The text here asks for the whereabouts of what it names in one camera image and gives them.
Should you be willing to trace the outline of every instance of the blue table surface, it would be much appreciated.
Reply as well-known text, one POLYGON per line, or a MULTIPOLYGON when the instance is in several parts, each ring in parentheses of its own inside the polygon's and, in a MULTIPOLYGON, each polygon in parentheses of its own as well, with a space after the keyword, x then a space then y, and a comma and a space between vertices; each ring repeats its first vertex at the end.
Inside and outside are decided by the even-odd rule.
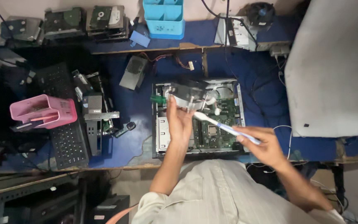
MULTIPOLYGON (((195 61, 195 70, 183 69, 176 64, 175 59, 167 57, 156 63, 156 72, 148 69, 143 83, 137 92, 130 91, 119 86, 119 81, 125 71, 131 55, 109 55, 102 58, 102 63, 107 67, 110 75, 110 85, 113 98, 120 111, 122 123, 133 121, 137 127, 125 133, 119 138, 104 138, 102 155, 92 157, 89 168, 112 167, 148 167, 158 166, 160 159, 152 159, 151 138, 143 141, 152 133, 152 103, 149 98, 152 93, 152 83, 172 80, 179 74, 191 74, 195 77, 203 77, 201 66, 201 54, 180 54, 182 62, 195 61)), ((209 78, 232 77, 229 67, 225 63, 224 48, 214 49, 207 53, 209 78)), ((237 48, 228 48, 228 63, 236 74, 241 85, 243 103, 245 105, 245 118, 247 126, 276 127, 278 125, 291 125, 288 114, 288 101, 286 89, 278 79, 278 67, 275 59, 267 52, 249 52, 237 48), (251 98, 251 88, 255 80, 255 99, 261 106, 261 110, 251 98)), ((276 135, 284 154, 288 152, 291 129, 280 127, 276 129, 276 135)), ((292 160, 305 161, 333 161, 337 158, 335 138, 292 138, 292 160)), ((37 153, 29 153, 29 159, 40 167, 47 167, 47 158, 51 144, 48 143, 37 153)), ((345 145, 346 155, 358 155, 358 137, 354 137, 345 145)), ((51 150, 51 166, 56 169, 54 152, 51 150)), ((237 160, 257 162, 252 154, 241 155, 237 160)), ((29 169, 30 164, 19 155, 9 155, 3 162, 0 171, 20 171, 29 169)))
MULTIPOLYGON (((106 54, 118 51, 144 51, 153 49, 179 48, 181 43, 192 43, 202 47, 216 46, 214 43, 219 20, 191 21, 185 24, 185 36, 180 40, 151 39, 148 47, 129 42, 95 43, 88 41, 85 47, 92 54, 106 54)), ((257 34, 258 42, 293 41, 300 21, 294 16, 276 16, 273 25, 268 30, 261 30, 257 34)))

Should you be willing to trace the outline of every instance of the blue plastic container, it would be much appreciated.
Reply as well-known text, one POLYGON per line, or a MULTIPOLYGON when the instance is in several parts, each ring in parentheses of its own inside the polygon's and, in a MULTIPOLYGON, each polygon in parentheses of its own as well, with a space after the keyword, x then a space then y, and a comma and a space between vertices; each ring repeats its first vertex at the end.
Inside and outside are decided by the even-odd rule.
POLYGON ((144 0, 143 8, 151 38, 183 38, 183 0, 144 0))

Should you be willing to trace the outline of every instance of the black keyboard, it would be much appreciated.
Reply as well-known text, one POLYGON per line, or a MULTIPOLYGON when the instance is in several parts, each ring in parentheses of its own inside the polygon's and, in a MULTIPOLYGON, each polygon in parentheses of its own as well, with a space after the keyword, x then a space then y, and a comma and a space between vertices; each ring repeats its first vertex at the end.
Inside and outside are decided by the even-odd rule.
POLYGON ((50 130, 58 169, 88 166, 90 148, 85 132, 85 122, 79 112, 77 97, 65 63, 38 70, 38 84, 44 94, 76 102, 77 120, 50 130))

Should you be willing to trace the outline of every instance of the man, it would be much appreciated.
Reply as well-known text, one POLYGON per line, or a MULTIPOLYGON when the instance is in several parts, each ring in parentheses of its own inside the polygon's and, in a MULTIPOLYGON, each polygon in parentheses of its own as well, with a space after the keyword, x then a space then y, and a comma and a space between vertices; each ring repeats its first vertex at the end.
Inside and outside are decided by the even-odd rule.
POLYGON ((138 206, 132 224, 344 224, 330 201, 305 180, 284 157, 271 128, 235 128, 262 141, 237 140, 278 174, 289 202, 257 184, 237 161, 207 160, 192 164, 179 182, 192 130, 192 113, 169 98, 167 116, 171 142, 150 192, 138 206))

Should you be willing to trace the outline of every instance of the white shirt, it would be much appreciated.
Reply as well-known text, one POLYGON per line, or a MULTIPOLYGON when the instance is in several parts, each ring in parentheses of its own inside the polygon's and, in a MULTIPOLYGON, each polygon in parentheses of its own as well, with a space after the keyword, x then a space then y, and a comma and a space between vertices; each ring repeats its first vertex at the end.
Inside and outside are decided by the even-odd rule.
POLYGON ((132 224, 345 223, 335 210, 304 212, 257 184, 240 162, 194 162, 181 172, 184 175, 170 196, 145 194, 132 224))

